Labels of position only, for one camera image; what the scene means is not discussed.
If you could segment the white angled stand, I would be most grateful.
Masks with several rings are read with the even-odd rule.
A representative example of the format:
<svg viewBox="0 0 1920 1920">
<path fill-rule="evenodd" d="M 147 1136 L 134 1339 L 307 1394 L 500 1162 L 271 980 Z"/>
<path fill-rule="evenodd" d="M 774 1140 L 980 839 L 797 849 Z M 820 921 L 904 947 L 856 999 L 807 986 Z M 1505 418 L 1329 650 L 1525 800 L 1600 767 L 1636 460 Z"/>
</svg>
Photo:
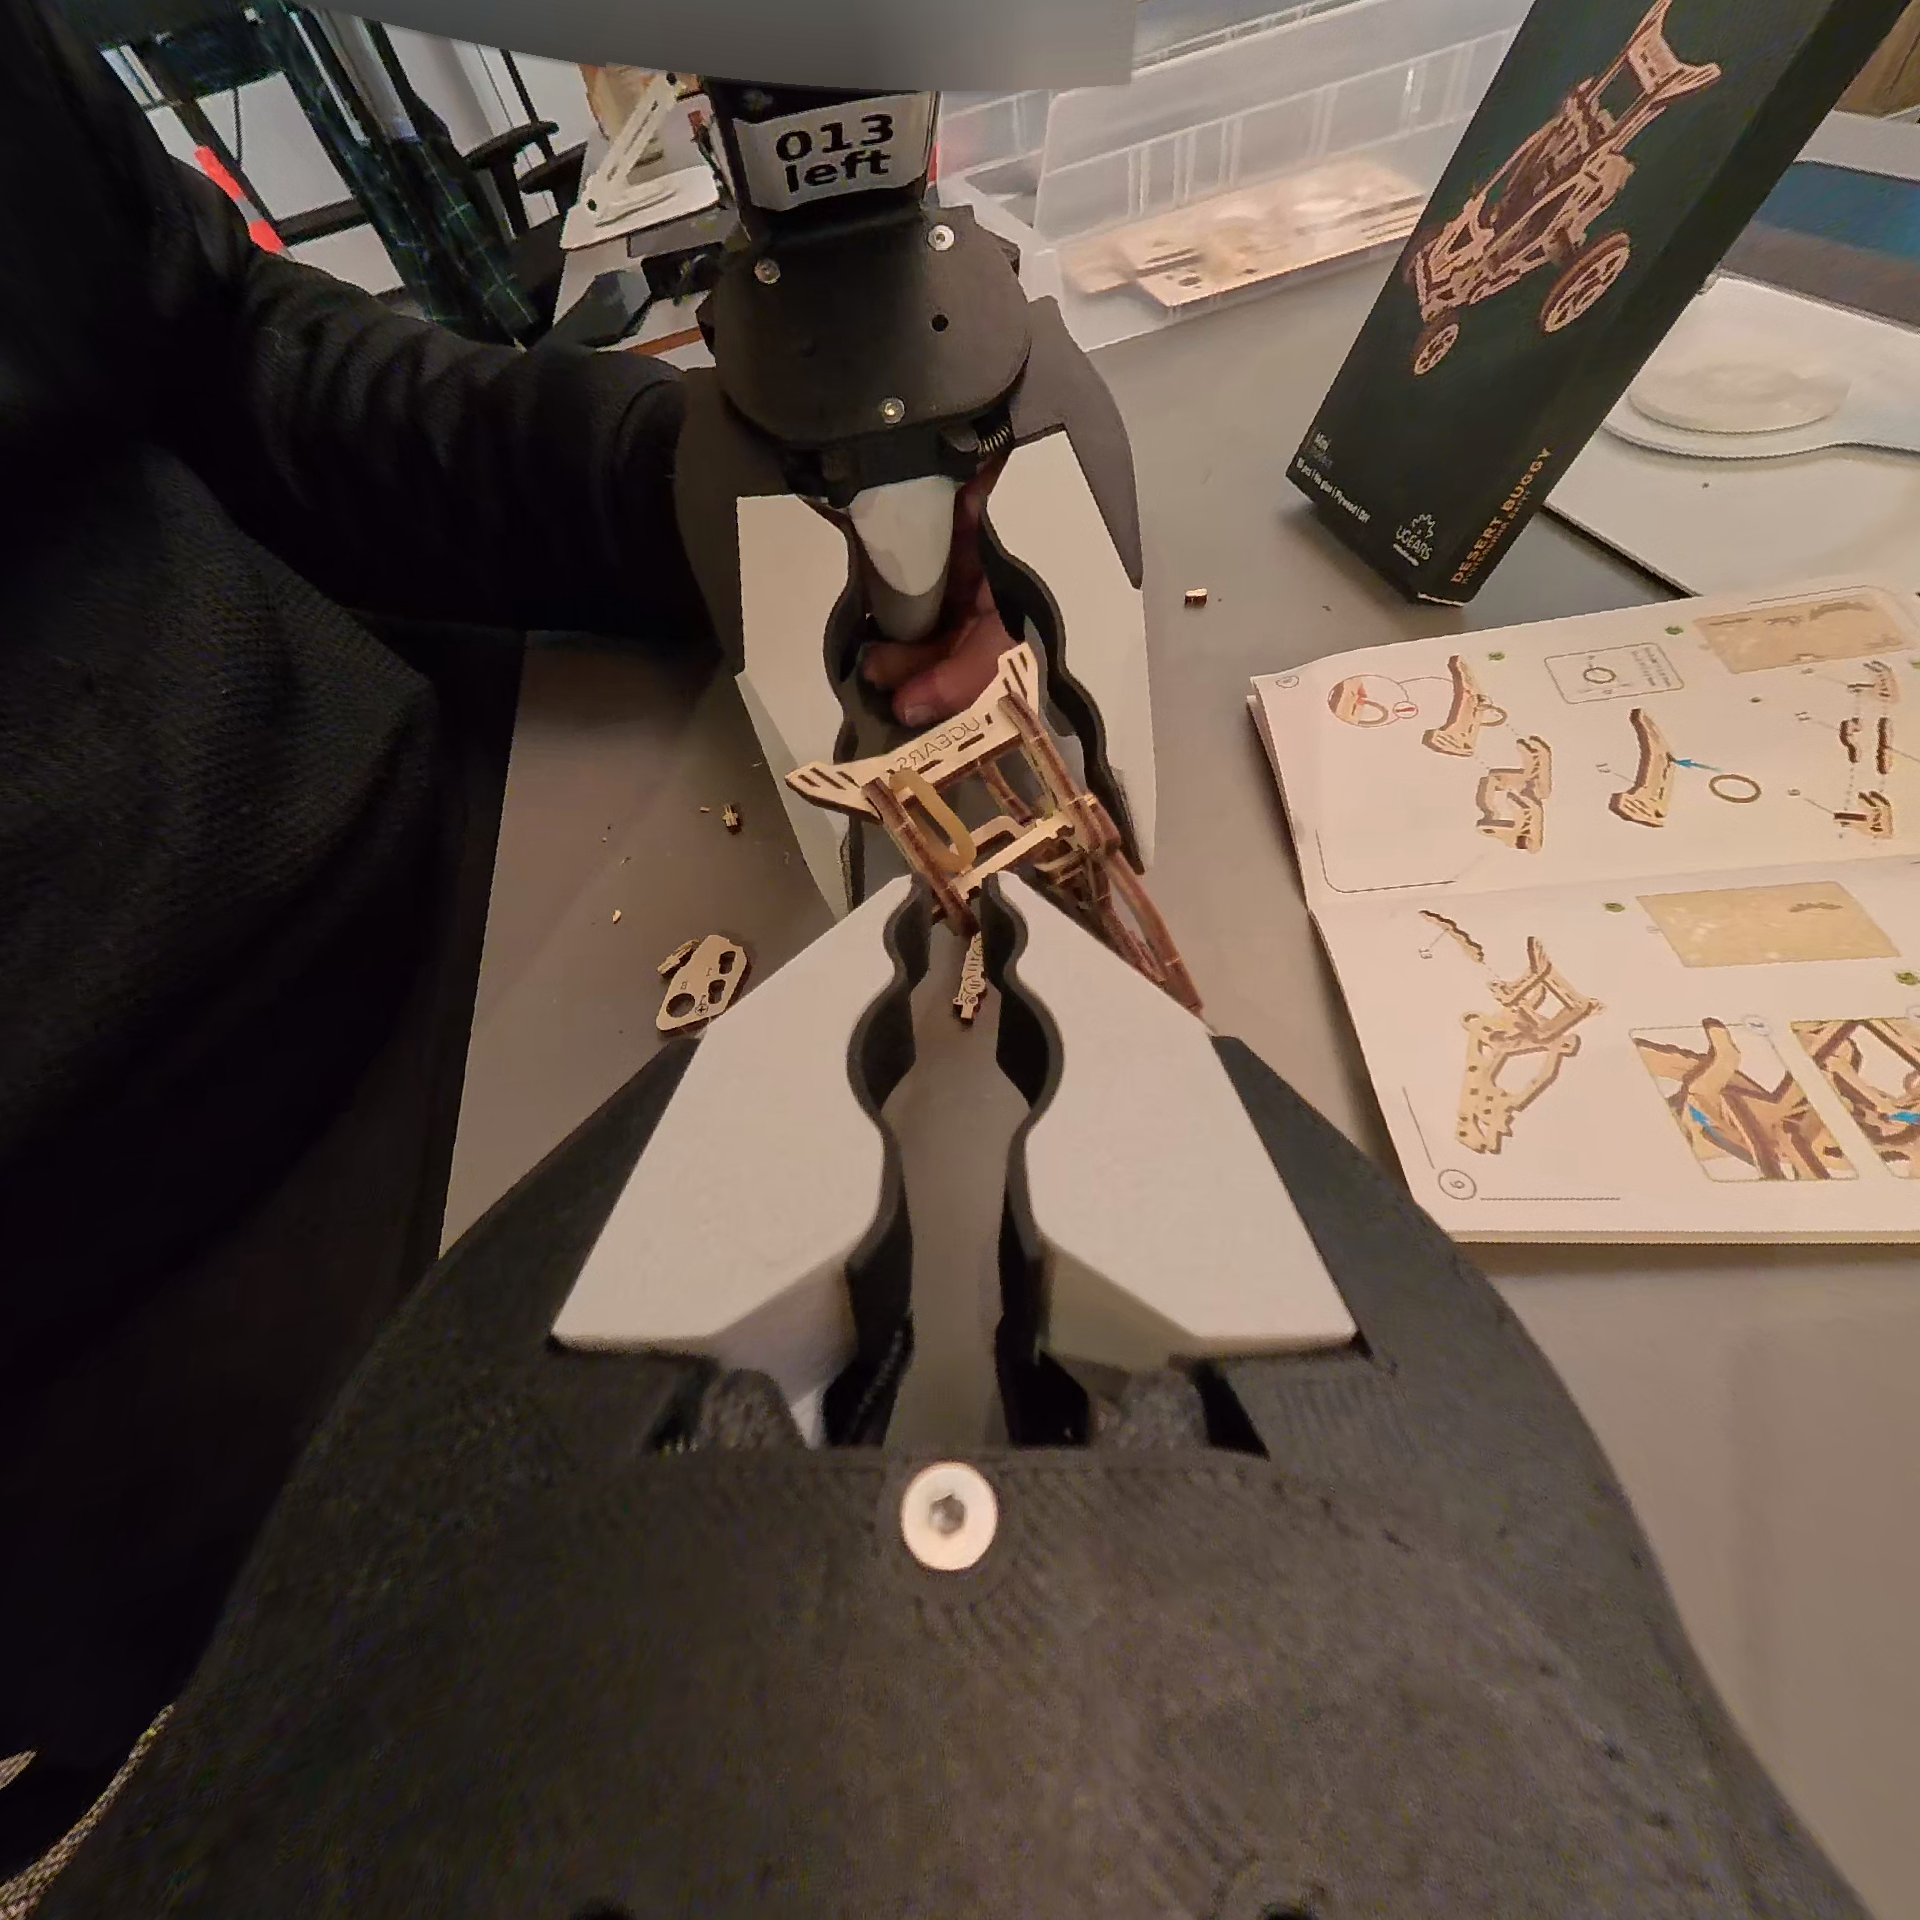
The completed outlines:
<svg viewBox="0 0 1920 1920">
<path fill-rule="evenodd" d="M 594 173 L 584 176 L 581 196 L 565 216 L 565 251 L 604 245 L 637 229 L 656 229 L 718 206 L 718 183 L 705 160 L 643 176 L 647 150 L 660 144 L 676 101 L 679 78 L 673 72 L 656 72 Z"/>
</svg>

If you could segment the dark green model kit box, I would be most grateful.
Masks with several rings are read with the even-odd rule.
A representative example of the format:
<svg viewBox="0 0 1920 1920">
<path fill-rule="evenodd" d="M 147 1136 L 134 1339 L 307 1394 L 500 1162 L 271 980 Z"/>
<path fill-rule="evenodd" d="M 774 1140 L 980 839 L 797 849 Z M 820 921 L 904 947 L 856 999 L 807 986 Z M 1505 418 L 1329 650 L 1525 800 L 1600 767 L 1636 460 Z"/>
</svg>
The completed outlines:
<svg viewBox="0 0 1920 1920">
<path fill-rule="evenodd" d="M 1904 3 L 1535 3 L 1290 480 L 1463 607 Z"/>
</svg>

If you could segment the person's left hand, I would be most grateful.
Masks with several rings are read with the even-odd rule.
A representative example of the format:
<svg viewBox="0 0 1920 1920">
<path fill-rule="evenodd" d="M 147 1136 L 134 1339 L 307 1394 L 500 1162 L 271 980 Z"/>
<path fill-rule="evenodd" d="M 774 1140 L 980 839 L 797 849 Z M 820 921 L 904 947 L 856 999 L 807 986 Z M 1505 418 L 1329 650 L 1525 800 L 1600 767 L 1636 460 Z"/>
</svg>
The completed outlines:
<svg viewBox="0 0 1920 1920">
<path fill-rule="evenodd" d="M 1012 647 L 1002 627 L 986 558 L 980 552 L 980 503 L 957 506 L 947 591 L 924 640 L 872 640 L 859 653 L 856 679 L 904 731 L 927 731 L 970 709 L 996 679 Z"/>
</svg>

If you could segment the laser-cut wooden parts sheet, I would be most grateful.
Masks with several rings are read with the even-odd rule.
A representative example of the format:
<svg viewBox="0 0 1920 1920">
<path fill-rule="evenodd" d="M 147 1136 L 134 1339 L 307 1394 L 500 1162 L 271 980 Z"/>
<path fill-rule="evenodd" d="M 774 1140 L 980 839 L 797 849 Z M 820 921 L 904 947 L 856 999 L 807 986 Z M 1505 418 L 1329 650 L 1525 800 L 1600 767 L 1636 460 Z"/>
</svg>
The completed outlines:
<svg viewBox="0 0 1920 1920">
<path fill-rule="evenodd" d="M 1401 245 L 1427 193 L 1404 173 L 1339 157 L 1234 193 L 1159 212 L 1064 251 L 1081 297 L 1133 291 L 1162 313 Z"/>
</svg>

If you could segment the person's left forearm black sleeve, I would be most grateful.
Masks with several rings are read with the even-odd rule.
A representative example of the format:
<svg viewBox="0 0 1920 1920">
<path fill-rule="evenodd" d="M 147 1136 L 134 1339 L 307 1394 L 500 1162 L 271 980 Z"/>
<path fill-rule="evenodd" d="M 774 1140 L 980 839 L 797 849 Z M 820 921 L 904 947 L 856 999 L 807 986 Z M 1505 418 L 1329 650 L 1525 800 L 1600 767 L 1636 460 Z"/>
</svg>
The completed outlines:
<svg viewBox="0 0 1920 1920">
<path fill-rule="evenodd" d="M 199 222 L 189 464 L 356 611 L 709 637 L 679 516 L 686 379 L 640 353 L 500 349 Z"/>
</svg>

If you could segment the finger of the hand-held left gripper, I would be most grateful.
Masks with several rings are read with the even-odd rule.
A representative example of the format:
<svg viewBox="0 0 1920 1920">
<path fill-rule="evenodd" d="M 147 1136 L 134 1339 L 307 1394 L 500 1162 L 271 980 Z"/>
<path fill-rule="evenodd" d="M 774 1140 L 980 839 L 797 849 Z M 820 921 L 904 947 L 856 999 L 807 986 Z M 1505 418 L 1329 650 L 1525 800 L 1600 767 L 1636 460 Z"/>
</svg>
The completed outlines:
<svg viewBox="0 0 1920 1920">
<path fill-rule="evenodd" d="M 1156 738 L 1143 591 L 1064 431 L 1009 451 L 983 516 L 989 578 L 1045 653 L 1045 696 L 1078 738 L 1091 790 L 1156 852 Z"/>
<path fill-rule="evenodd" d="M 849 715 L 836 647 L 839 630 L 856 633 L 865 614 L 852 532 L 793 493 L 741 496 L 735 526 L 744 640 L 735 686 L 803 865 L 829 914 L 842 918 L 859 901 L 846 852 L 852 820 L 810 803 L 787 777 L 842 754 Z"/>
</svg>

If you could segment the wooden model frame assembly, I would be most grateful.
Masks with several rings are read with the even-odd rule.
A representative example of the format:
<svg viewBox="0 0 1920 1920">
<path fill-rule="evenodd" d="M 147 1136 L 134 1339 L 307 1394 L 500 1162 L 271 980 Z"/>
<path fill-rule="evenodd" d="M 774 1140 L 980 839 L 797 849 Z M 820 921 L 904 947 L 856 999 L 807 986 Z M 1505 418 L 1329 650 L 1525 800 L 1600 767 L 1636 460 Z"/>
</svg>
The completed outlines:
<svg viewBox="0 0 1920 1920">
<path fill-rule="evenodd" d="M 993 686 L 940 728 L 888 754 L 810 761 L 784 784 L 813 807 L 875 823 L 953 934 L 976 940 L 983 888 L 1016 875 L 1182 1009 L 1202 1012 L 1117 816 L 1068 767 L 1042 718 L 1029 643 L 1006 650 Z"/>
</svg>

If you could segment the flat wooden part with holes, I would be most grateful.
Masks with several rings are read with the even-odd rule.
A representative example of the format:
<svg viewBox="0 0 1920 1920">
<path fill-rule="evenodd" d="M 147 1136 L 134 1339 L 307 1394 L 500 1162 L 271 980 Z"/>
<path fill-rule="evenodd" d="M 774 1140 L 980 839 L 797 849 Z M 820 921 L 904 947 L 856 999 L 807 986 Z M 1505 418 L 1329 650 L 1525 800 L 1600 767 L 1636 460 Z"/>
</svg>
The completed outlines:
<svg viewBox="0 0 1920 1920">
<path fill-rule="evenodd" d="M 676 947 L 656 973 L 663 983 L 656 1032 L 692 1035 L 728 1012 L 748 983 L 751 953 L 728 934 L 705 934 Z"/>
</svg>

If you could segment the person's black sweater torso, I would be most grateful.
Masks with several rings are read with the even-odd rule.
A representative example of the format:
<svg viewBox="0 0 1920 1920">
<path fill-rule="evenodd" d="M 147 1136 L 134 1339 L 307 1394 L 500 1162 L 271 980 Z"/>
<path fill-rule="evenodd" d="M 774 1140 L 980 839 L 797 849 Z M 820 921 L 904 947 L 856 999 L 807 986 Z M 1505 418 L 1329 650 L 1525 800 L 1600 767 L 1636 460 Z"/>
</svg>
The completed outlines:
<svg viewBox="0 0 1920 1920">
<path fill-rule="evenodd" d="M 418 1280 L 526 630 L 346 607 L 189 464 L 199 222 L 255 238 L 52 3 L 3 3 L 3 176 L 16 1881 L 180 1698 Z"/>
</svg>

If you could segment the white round plate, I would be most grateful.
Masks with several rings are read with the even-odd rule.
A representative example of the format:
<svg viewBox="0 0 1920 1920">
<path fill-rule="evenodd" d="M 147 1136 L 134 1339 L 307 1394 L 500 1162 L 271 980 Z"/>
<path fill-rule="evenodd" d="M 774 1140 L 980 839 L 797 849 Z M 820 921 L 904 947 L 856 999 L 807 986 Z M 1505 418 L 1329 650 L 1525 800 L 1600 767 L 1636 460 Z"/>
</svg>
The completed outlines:
<svg viewBox="0 0 1920 1920">
<path fill-rule="evenodd" d="M 1737 438 L 1825 421 L 1848 392 L 1825 353 L 1767 327 L 1714 323 L 1662 343 L 1626 398 L 1646 421 Z"/>
</svg>

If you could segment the white flat board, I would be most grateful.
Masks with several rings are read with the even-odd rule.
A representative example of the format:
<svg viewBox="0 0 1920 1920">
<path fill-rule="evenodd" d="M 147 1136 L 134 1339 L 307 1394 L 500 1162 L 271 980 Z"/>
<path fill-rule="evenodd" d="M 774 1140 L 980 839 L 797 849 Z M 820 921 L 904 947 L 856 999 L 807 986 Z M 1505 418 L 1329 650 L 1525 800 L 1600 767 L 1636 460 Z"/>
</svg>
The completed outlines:
<svg viewBox="0 0 1920 1920">
<path fill-rule="evenodd" d="M 1767 451 L 1675 454 L 1620 438 L 1574 460 L 1548 509 L 1682 594 L 1848 575 L 1917 588 L 1917 111 L 1829 114 L 1656 366 L 1776 349 L 1845 385 L 1835 415 Z"/>
</svg>

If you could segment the illustrated instruction booklet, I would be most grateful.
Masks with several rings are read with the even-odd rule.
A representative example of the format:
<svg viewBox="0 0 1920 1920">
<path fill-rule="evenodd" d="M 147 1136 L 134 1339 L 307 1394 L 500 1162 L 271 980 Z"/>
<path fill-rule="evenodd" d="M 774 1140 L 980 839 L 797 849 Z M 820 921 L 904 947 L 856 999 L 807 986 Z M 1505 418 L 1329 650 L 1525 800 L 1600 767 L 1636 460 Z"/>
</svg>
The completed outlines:
<svg viewBox="0 0 1920 1920">
<path fill-rule="evenodd" d="M 1460 1241 L 1917 1241 L 1917 588 L 1251 682 L 1414 1198 Z"/>
</svg>

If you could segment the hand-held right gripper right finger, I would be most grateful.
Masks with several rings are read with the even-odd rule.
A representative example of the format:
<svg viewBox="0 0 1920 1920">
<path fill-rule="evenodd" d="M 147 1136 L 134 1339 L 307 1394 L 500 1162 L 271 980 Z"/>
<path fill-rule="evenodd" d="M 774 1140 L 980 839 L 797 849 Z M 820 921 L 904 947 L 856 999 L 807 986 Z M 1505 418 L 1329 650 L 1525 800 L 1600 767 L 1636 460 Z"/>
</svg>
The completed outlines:
<svg viewBox="0 0 1920 1920">
<path fill-rule="evenodd" d="M 1016 1447 L 1195 1362 L 1342 1352 L 1355 1319 L 1202 1016 L 1002 875 L 980 898 L 996 1064 L 1022 1117 L 999 1224 L 996 1378 Z"/>
</svg>

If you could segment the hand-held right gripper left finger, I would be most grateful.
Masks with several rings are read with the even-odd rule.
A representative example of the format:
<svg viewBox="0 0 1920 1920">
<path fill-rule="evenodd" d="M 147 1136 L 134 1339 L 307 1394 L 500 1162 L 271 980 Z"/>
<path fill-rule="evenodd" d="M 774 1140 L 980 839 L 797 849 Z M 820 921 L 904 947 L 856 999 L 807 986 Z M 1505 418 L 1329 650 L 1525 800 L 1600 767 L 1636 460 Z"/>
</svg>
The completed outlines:
<svg viewBox="0 0 1920 1920">
<path fill-rule="evenodd" d="M 911 1221 L 885 1100 L 918 1058 L 921 888 L 885 882 L 696 1045 L 552 1336 L 780 1384 L 885 1440 L 911 1362 Z"/>
</svg>

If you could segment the green plaid cloth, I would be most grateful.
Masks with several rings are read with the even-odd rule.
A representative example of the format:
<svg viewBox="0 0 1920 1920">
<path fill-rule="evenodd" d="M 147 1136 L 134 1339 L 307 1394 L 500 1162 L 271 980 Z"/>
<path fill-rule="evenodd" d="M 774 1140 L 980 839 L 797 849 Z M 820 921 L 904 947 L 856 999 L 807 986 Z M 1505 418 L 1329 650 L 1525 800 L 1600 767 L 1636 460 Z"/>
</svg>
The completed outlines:
<svg viewBox="0 0 1920 1920">
<path fill-rule="evenodd" d="M 389 29 L 300 3 L 258 3 L 255 16 L 418 310 L 473 343 L 532 346 L 545 320 L 506 225 Z"/>
</svg>

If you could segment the black office chair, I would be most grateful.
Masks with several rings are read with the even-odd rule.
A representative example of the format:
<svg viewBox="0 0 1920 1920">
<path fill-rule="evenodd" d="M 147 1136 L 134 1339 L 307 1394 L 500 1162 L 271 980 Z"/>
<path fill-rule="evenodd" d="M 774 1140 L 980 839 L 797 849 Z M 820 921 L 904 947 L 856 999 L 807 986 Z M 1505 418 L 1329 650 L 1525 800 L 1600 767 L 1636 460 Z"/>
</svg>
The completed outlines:
<svg viewBox="0 0 1920 1920">
<path fill-rule="evenodd" d="M 506 222 L 509 268 L 536 307 L 539 330 L 552 323 L 565 248 L 565 212 L 581 196 L 584 144 L 552 150 L 552 121 L 516 124 L 464 150 L 467 173 L 487 183 L 487 202 Z"/>
</svg>

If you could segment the clear plastic storage bin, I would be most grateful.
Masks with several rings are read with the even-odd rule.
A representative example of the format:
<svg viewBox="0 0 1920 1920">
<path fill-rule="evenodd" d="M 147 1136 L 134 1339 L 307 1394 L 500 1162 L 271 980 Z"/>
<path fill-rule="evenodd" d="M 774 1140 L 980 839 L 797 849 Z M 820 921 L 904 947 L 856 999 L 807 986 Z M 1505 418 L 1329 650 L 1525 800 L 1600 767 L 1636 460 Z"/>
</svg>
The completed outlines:
<svg viewBox="0 0 1920 1920">
<path fill-rule="evenodd" d="M 1192 320 L 1401 245 L 1162 313 L 1133 291 L 1081 297 L 1064 251 L 1339 157 L 1378 160 L 1427 196 L 1525 3 L 1140 3 L 1127 85 L 947 95 L 937 193 L 1019 251 L 1084 349 Z"/>
</svg>

